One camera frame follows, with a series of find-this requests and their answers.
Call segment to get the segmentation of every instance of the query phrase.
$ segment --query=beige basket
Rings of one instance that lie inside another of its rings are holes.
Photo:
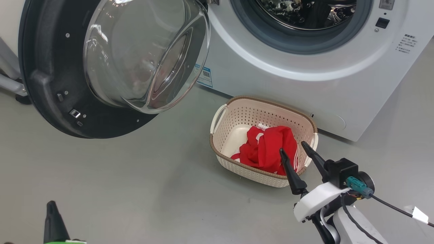
[[[253,181],[273,186],[288,186],[288,178],[268,173],[239,163],[230,157],[247,141],[247,131],[259,123],[274,127],[288,126],[292,129],[299,147],[299,171],[301,175],[312,161],[307,157],[301,142],[306,141],[316,150],[318,131],[315,123],[308,116],[272,102],[238,96],[221,106],[214,115],[210,130],[211,148],[220,164],[226,169]]]

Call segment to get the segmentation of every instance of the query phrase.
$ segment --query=gray floor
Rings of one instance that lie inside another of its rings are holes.
[[[324,158],[346,157],[376,195],[434,218],[434,42],[358,142],[320,135]],[[194,88],[138,131],[108,140],[60,133],[31,106],[0,93],[0,243],[42,243],[55,200],[72,238],[90,243],[321,243],[292,214],[289,188],[221,167],[209,125],[226,98]],[[313,167],[302,177],[313,189]],[[374,200],[356,204],[389,243],[433,243],[434,229]]]

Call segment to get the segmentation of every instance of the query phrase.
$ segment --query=washing machine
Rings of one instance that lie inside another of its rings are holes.
[[[357,141],[433,36],[433,7],[423,0],[26,0],[18,54],[33,105],[72,136],[132,132],[197,82],[296,108]]]

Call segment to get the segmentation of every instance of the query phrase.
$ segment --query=qr code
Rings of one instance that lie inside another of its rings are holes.
[[[210,73],[209,73],[209,72],[206,72],[206,71],[204,70],[203,73],[204,73],[204,76],[206,76],[206,77],[208,77],[208,78],[210,77]]]

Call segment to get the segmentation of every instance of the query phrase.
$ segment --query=red garment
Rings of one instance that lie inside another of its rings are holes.
[[[298,146],[291,128],[277,126],[265,131],[256,127],[247,132],[247,143],[240,147],[240,152],[231,158],[239,159],[242,164],[264,170],[266,172],[286,175],[280,159],[280,149],[287,153],[291,166],[298,169]]]

